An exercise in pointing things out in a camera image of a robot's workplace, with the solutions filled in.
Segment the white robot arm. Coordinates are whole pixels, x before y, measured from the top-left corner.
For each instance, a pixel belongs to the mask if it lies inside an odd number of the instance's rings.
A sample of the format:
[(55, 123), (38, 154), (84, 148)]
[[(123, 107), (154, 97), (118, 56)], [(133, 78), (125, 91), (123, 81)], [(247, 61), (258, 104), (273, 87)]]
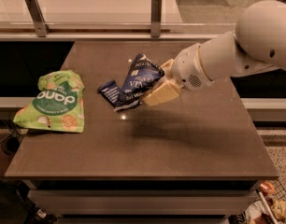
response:
[(164, 77), (142, 98), (145, 105), (169, 102), (183, 89), (200, 90), (221, 77), (286, 71), (286, 4), (265, 0), (251, 5), (233, 33), (189, 46), (162, 68)]

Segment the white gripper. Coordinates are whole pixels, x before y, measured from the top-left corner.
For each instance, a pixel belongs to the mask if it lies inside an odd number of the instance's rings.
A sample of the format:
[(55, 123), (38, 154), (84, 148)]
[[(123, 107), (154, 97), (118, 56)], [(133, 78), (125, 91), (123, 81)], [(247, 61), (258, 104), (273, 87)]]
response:
[(154, 106), (179, 97), (181, 85), (189, 91), (200, 90), (212, 85), (201, 61), (201, 45), (196, 43), (184, 50), (173, 60), (161, 65), (166, 78), (159, 87), (142, 98), (145, 105)]

